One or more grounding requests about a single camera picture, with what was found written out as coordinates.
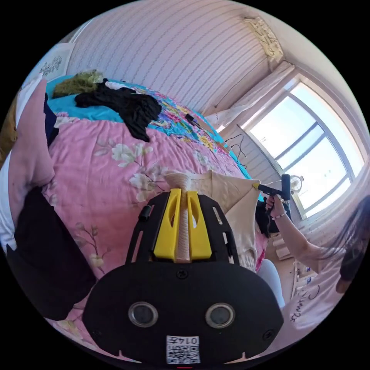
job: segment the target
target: screw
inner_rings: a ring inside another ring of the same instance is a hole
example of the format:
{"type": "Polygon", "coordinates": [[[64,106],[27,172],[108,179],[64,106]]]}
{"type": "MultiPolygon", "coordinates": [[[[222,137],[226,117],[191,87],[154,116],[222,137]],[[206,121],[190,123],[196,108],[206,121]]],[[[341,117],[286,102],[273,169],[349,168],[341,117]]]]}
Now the screw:
{"type": "Polygon", "coordinates": [[[186,279],[188,277],[188,273],[185,270],[178,270],[176,273],[176,277],[179,279],[186,279]]]}
{"type": "Polygon", "coordinates": [[[263,340],[270,340],[270,339],[271,339],[271,337],[272,337],[274,334],[275,334],[275,332],[274,332],[272,329],[270,329],[270,330],[266,331],[266,332],[262,335],[262,339],[263,339],[263,340]]]}

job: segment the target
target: sticker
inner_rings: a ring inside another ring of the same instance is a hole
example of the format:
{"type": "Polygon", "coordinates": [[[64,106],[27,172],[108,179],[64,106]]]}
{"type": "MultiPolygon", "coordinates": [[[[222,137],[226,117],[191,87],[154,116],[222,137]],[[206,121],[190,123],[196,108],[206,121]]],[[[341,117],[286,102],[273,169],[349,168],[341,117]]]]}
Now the sticker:
{"type": "Polygon", "coordinates": [[[198,336],[170,336],[166,337],[167,363],[178,365],[200,363],[198,336]]]}

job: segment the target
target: fan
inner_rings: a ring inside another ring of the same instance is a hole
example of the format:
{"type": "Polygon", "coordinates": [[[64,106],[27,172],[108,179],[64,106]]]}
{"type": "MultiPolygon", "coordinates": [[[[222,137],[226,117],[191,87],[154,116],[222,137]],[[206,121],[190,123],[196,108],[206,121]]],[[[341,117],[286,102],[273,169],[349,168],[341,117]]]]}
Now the fan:
{"type": "Polygon", "coordinates": [[[290,176],[290,194],[299,193],[302,189],[303,176],[290,176]]]}

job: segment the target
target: woman's hand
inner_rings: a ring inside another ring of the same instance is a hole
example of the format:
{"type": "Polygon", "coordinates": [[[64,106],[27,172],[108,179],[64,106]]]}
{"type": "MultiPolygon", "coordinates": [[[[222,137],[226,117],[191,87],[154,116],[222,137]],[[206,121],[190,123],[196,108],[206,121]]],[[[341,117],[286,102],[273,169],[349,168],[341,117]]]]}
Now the woman's hand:
{"type": "Polygon", "coordinates": [[[277,195],[274,197],[270,195],[266,201],[266,208],[271,209],[272,207],[271,217],[282,215],[285,212],[284,206],[277,195]]]}

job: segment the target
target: green fuzzy fabric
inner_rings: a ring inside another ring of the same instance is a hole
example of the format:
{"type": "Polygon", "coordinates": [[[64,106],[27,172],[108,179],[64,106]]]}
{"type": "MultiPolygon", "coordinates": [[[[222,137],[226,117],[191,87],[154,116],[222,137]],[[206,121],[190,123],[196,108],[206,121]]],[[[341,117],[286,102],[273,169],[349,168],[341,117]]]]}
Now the green fuzzy fabric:
{"type": "Polygon", "coordinates": [[[101,82],[103,82],[103,74],[96,69],[77,73],[72,78],[68,78],[55,86],[53,98],[61,98],[63,96],[81,94],[84,92],[90,93],[96,90],[96,84],[101,82]]]}

